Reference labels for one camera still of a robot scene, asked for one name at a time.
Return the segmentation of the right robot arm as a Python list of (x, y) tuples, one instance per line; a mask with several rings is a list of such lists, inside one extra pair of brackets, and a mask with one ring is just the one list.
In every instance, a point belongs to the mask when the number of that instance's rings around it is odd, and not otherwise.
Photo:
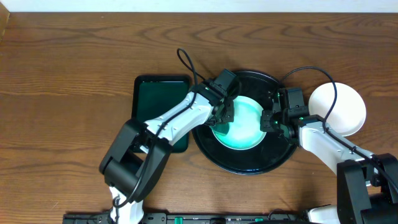
[(289, 119), (264, 110), (260, 129), (317, 156), (337, 177), (335, 206), (308, 211), (310, 222), (397, 223), (397, 158), (374, 154), (336, 133), (319, 115)]

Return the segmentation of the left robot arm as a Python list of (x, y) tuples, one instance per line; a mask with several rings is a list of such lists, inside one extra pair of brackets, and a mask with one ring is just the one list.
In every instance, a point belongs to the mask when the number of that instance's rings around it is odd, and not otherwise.
[(158, 183), (174, 144), (199, 125), (232, 122), (231, 101), (240, 91), (240, 84), (201, 83), (159, 117), (123, 124), (99, 165), (113, 198), (110, 223), (142, 220), (143, 201)]

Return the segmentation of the green scrubbing sponge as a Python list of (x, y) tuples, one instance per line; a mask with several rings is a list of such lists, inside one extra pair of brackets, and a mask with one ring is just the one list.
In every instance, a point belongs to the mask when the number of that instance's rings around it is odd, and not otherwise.
[(216, 124), (212, 127), (212, 130), (216, 134), (219, 134), (221, 136), (226, 136), (229, 132), (229, 124), (228, 123)]

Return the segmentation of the white plate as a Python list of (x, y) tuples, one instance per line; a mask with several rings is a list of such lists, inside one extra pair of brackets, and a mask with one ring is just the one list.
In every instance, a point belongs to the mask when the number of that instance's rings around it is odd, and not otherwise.
[[(350, 136), (362, 128), (366, 120), (366, 105), (355, 89), (343, 83), (335, 83), (335, 85), (337, 100), (326, 122), (338, 134)], [(316, 88), (308, 101), (310, 114), (325, 118), (334, 96), (332, 83), (326, 83)]]

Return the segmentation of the green plate bottom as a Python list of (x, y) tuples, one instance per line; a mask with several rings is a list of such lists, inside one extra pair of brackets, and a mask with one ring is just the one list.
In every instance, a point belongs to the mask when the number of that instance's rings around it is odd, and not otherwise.
[(238, 96), (233, 101), (234, 121), (228, 123), (229, 132), (226, 136), (221, 136), (211, 129), (215, 138), (222, 145), (238, 151), (257, 146), (266, 136), (260, 130), (262, 106), (246, 96)]

